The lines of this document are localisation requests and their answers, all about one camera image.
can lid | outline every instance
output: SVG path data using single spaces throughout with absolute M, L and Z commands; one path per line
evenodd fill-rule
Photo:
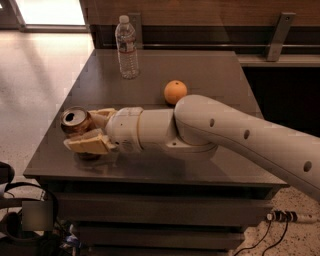
M 120 23 L 128 23 L 129 22 L 129 17 L 127 15 L 121 15 L 119 17 L 119 22 Z
M 87 118 L 87 111 L 81 107 L 68 108 L 61 115 L 61 124 L 75 126 L 81 124 Z

orange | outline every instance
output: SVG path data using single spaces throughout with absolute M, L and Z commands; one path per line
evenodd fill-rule
M 187 86 L 179 81 L 172 80 L 164 88 L 164 98 L 169 104 L 175 105 L 181 98 L 187 95 Z

water bottle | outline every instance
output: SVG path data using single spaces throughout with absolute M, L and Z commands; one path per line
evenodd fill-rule
M 115 36 L 118 48 L 120 73 L 125 79 L 133 79 L 139 75 L 136 42 L 136 31 L 127 15 L 119 17 L 119 25 Z

table top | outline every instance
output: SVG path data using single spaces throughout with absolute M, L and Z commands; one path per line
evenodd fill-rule
M 26 177 L 167 184 L 286 184 L 221 146 L 206 161 L 179 160 L 155 152 L 110 153 L 95 161 L 83 161 L 66 149 L 60 128 L 60 115 L 65 109 L 172 108 L 163 96 L 165 85 L 171 80 L 184 82 L 188 94 L 211 97 L 262 117 L 233 52 L 140 50 L 138 58 L 141 74 L 125 80 L 119 72 L 117 51 L 94 50 L 24 172 Z

metal bracket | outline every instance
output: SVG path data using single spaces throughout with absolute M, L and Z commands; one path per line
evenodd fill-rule
M 143 48 L 143 41 L 142 41 L 142 23 L 141 23 L 141 15 L 140 13 L 131 12 L 128 13 L 130 23 L 136 30 L 136 47 L 137 49 Z
M 286 40 L 295 15 L 296 14 L 292 12 L 281 13 L 272 41 L 267 47 L 267 61 L 279 60 L 283 43 Z

